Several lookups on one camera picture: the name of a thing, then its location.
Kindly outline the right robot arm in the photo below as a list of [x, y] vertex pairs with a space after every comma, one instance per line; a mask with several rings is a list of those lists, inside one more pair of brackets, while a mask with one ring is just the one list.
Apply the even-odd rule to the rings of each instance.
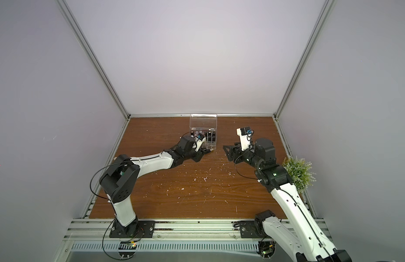
[[267, 237], [272, 238], [294, 262], [350, 262], [346, 250], [339, 250], [323, 233], [301, 200], [288, 172], [277, 163], [275, 147], [268, 139], [249, 145], [246, 139], [223, 147], [228, 161], [247, 163], [254, 168], [258, 182], [272, 195], [293, 227], [289, 231], [269, 210], [256, 220]]

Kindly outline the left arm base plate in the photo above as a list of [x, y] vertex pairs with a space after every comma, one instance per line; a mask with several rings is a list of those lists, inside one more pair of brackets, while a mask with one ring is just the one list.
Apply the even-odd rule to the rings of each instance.
[[135, 219], [128, 226], [122, 226], [117, 219], [110, 227], [110, 238], [152, 238], [155, 221]]

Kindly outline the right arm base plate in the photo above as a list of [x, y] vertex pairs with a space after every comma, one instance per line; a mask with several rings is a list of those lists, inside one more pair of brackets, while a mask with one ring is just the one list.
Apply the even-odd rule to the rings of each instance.
[[264, 230], [264, 220], [242, 220], [233, 223], [233, 228], [239, 231], [240, 237], [243, 239], [272, 239]]

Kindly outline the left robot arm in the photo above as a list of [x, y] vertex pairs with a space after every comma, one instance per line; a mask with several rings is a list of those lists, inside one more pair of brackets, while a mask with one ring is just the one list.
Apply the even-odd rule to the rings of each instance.
[[137, 215], [130, 196], [140, 177], [155, 171], [176, 168], [189, 159], [201, 161], [204, 155], [211, 152], [210, 149], [202, 147], [205, 141], [204, 136], [184, 135], [178, 144], [155, 155], [118, 156], [99, 179], [99, 184], [115, 211], [115, 226], [129, 229], [137, 224]]

